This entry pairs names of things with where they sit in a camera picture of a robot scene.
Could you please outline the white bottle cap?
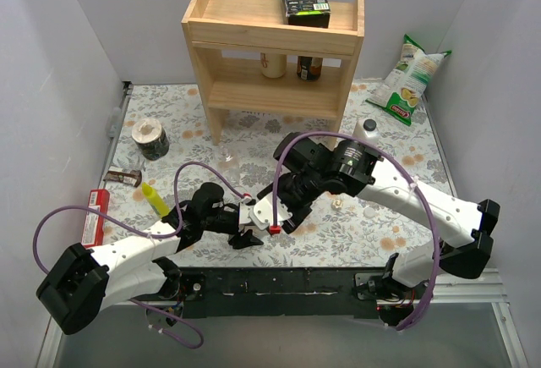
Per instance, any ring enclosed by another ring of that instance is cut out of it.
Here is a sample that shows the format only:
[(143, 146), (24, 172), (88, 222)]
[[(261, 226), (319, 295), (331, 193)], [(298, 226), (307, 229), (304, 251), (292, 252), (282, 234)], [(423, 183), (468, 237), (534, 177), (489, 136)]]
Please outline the white bottle cap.
[(363, 214), (364, 214), (364, 216), (367, 217), (367, 218), (373, 218), (373, 217), (376, 216), (375, 210), (374, 210), (373, 208), (371, 208), (371, 207), (365, 208), (365, 209), (363, 210)]

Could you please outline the clear red-label water bottle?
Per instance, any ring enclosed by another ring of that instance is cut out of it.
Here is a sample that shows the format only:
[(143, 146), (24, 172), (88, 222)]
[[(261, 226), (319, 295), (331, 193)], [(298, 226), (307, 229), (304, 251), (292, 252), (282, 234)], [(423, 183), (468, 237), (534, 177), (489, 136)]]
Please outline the clear red-label water bottle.
[(216, 154), (217, 169), (232, 185), (241, 184), (241, 169), (237, 153), (227, 147), (220, 146)]

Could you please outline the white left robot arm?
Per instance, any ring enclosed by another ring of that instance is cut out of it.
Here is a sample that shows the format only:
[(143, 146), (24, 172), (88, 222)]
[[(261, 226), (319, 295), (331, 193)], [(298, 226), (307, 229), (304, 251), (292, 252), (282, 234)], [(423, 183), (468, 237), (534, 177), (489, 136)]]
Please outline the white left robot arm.
[(171, 255), (199, 241), (203, 232), (248, 237), (256, 200), (223, 200), (224, 190), (204, 183), (141, 235), (86, 249), (69, 246), (36, 290), (36, 297), (63, 333), (87, 327), (111, 305), (146, 294), (170, 300), (182, 287), (181, 271)]

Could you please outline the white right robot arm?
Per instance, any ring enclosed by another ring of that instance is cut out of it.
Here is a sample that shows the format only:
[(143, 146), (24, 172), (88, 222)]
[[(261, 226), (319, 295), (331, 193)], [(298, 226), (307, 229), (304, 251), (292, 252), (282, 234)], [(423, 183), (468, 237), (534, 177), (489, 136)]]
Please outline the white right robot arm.
[(362, 298), (400, 299), (419, 284), (447, 272), (477, 279), (487, 266), (500, 205), (459, 200), (416, 181), (392, 157), (361, 140), (343, 138), (334, 149), (291, 133), (276, 148), (274, 181), (257, 195), (249, 220), (269, 234), (291, 233), (324, 193), (360, 196), (435, 228), (433, 244), (395, 253), (384, 271), (362, 282)]

